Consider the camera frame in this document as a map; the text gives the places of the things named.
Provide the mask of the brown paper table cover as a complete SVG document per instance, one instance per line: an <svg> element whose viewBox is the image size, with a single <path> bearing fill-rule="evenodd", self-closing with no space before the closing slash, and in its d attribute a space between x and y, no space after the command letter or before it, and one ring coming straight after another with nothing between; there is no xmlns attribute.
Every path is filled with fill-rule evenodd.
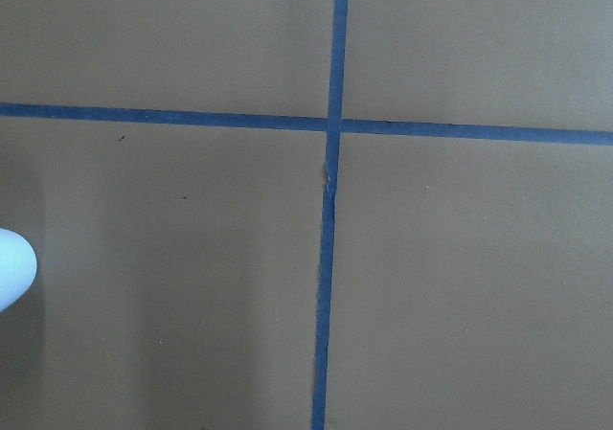
<svg viewBox="0 0 613 430"><path fill-rule="evenodd" d="M612 0L1 0L5 429L608 429Z"/></svg>

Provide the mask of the blue-grey plastic cup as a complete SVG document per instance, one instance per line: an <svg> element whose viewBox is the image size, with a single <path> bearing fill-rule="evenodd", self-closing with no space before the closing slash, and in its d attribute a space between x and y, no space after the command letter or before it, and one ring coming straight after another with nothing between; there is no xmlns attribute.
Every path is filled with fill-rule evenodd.
<svg viewBox="0 0 613 430"><path fill-rule="evenodd" d="M15 303L31 287L37 272L32 245L11 230L1 230L1 310Z"/></svg>

